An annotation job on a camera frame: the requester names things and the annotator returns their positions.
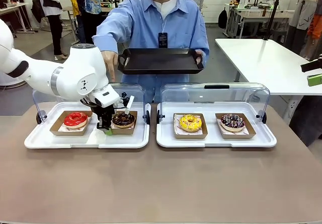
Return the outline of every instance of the id badge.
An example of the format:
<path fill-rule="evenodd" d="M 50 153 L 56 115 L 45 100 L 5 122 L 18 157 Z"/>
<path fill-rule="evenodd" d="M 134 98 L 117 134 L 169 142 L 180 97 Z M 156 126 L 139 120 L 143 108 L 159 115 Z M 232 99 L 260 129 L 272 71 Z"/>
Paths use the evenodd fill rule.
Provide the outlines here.
<path fill-rule="evenodd" d="M 159 33 L 159 48 L 168 48 L 168 33 Z"/>

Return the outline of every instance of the donut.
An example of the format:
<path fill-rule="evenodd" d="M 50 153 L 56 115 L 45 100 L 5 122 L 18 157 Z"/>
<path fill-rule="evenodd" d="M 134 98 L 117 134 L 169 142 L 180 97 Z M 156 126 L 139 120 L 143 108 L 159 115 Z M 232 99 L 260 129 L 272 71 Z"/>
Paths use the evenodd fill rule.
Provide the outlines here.
<path fill-rule="evenodd" d="M 184 115 L 179 121 L 180 128 L 187 132 L 196 132 L 201 128 L 202 122 L 194 115 Z"/>
<path fill-rule="evenodd" d="M 83 112 L 73 112 L 65 117 L 64 124 L 69 129 L 77 129 L 85 126 L 88 118 Z"/>
<path fill-rule="evenodd" d="M 245 127 L 243 118 L 236 114 L 225 114 L 221 118 L 221 126 L 230 132 L 242 131 Z"/>
<path fill-rule="evenodd" d="M 130 113 L 116 113 L 112 118 L 112 122 L 119 128 L 129 128 L 133 126 L 135 117 Z"/>

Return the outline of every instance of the yellow donut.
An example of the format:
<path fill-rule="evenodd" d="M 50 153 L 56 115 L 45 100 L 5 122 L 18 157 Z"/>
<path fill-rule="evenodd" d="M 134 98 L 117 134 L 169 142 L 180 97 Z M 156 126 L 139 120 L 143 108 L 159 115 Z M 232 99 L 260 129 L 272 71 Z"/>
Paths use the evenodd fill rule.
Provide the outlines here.
<path fill-rule="evenodd" d="M 187 132 L 195 132 L 201 128 L 201 119 L 194 115 L 185 115 L 180 118 L 180 128 Z"/>

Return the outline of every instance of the green object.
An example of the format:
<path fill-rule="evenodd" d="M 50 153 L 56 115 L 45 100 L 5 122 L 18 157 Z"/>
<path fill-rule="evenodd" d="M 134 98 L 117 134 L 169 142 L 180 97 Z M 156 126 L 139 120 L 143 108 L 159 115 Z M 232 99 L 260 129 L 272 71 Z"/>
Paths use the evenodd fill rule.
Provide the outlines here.
<path fill-rule="evenodd" d="M 314 74 L 307 77 L 307 83 L 309 87 L 317 86 L 322 84 L 322 74 Z"/>
<path fill-rule="evenodd" d="M 112 136 L 112 129 L 105 131 L 105 135 Z"/>

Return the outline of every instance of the light blue dress shirt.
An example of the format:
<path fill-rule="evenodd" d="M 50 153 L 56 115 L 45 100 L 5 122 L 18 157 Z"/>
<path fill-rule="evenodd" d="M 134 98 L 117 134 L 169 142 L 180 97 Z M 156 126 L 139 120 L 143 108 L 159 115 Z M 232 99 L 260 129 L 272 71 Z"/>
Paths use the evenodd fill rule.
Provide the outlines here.
<path fill-rule="evenodd" d="M 117 42 L 130 41 L 130 48 L 158 48 L 158 34 L 168 33 L 168 48 L 200 49 L 203 64 L 209 57 L 206 27 L 198 6 L 192 0 L 177 0 L 175 8 L 162 19 L 153 0 L 125 0 L 97 27 L 94 44 L 101 51 L 118 53 Z M 145 100 L 160 102 L 165 84 L 187 83 L 189 75 L 124 75 L 122 82 L 145 88 Z"/>

